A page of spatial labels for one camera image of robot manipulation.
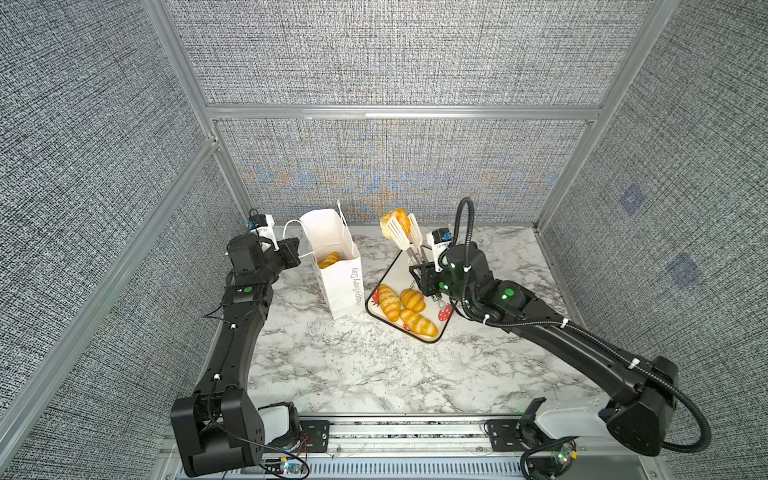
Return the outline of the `round knotted fake bread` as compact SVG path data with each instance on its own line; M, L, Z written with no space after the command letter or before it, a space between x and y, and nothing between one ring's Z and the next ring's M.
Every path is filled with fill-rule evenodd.
M410 219L408 218L407 213L402 208L393 209L392 211L388 212L387 214L385 214L380 218L380 227L382 229L383 235L388 240L392 239L392 236L387 227L388 222L391 218L395 218L397 220L404 235L406 237L409 237L410 231L411 231L411 222L410 222Z

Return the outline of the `white paper gift bag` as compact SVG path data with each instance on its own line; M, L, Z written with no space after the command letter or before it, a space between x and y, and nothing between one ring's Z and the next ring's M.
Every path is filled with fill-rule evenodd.
M356 315L364 310L364 284L361 255L355 244L348 222L337 202L335 208L312 210L298 219L286 222L282 230L284 239L291 224L301 227L304 242L308 248L300 253L314 269L320 292L334 319ZM320 269L318 262L332 252L338 252L341 260L334 265Z

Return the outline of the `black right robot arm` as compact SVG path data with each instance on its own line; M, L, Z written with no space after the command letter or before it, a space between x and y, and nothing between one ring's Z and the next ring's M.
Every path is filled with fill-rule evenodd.
M587 376L606 394L595 407L549 407L531 401L518 421L527 447L552 446L578 437L611 437L629 450L657 456L672 449L665 437L676 407L685 399L677 388L677 366L658 356L637 357L559 314L532 291L495 278L485 254L466 230L439 228L427 237L430 262L410 273L419 290L445 296L470 321L513 333L544 348Z

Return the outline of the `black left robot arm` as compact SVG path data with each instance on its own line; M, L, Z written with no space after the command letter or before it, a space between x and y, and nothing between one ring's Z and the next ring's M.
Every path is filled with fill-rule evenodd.
M269 444L260 411L248 395L250 362L268 318L273 285L283 271L301 263L298 238L275 239L273 225L270 216L251 210L247 232L229 241L232 268L219 306L208 315L222 327L192 394L173 404L171 424L189 477L259 467L282 479L283 457L298 463L296 478L310 473L298 455L300 443Z

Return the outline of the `small fake croissant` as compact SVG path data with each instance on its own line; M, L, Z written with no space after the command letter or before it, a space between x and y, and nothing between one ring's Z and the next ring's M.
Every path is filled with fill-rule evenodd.
M420 313L426 308L424 295L419 290L405 289L401 292L400 299L404 309Z

